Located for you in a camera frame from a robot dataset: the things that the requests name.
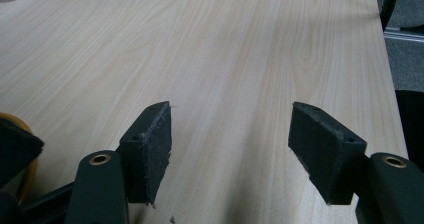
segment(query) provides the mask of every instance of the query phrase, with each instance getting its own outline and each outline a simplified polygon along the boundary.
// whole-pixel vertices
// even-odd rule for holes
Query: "yellow ring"
[[[0,112],[0,118],[10,121],[13,124],[17,125],[19,128],[31,133],[31,128],[29,128],[29,126],[23,122],[21,119],[7,114],[7,113],[3,113]],[[24,179],[21,182],[21,186],[19,187],[19,191],[18,191],[18,203],[22,204],[27,198],[28,198],[28,194],[31,190],[31,186],[32,183],[34,182],[34,178],[35,178],[35,172],[37,171],[37,158],[34,159],[29,165],[28,165],[28,171],[26,176],[24,177]]]

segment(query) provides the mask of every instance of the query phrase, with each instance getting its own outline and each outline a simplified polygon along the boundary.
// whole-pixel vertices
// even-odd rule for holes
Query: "light wood tabletop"
[[[45,141],[33,197],[161,101],[170,165],[133,223],[355,223],[288,147],[294,101],[406,157],[376,0],[0,3],[0,111]]]

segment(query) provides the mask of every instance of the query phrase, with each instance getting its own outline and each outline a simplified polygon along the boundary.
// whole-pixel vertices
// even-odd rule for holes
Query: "wooden table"
[[[0,37],[0,111],[45,141],[33,196],[165,100],[170,165],[134,223],[355,223],[288,148],[294,101],[406,156],[376,0],[16,0]]]

